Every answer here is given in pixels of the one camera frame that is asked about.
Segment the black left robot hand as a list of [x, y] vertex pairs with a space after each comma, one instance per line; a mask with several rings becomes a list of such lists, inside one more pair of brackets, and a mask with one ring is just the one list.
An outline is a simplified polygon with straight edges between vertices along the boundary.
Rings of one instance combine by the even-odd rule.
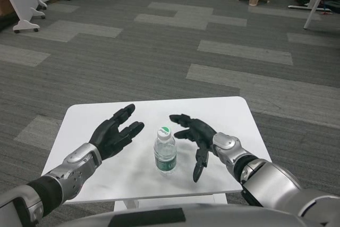
[[89, 143], [98, 149], [102, 161], [121, 152], [144, 128], [143, 122], [135, 121], [119, 131], [119, 126], [127, 121], [134, 111], [134, 104], [120, 109], [110, 119], [102, 122], [93, 132]]

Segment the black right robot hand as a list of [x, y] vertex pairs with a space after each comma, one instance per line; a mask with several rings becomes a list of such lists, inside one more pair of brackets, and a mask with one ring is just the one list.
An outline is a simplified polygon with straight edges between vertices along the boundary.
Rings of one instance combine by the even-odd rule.
[[209, 152], [213, 150], [213, 137], [217, 132], [202, 120], [192, 119], [185, 114], [173, 114], [169, 116], [169, 119], [185, 128], [185, 130], [176, 132], [175, 138], [187, 139], [195, 142], [198, 146], [195, 154], [196, 164], [193, 170], [193, 181], [198, 182], [203, 169], [208, 165]]

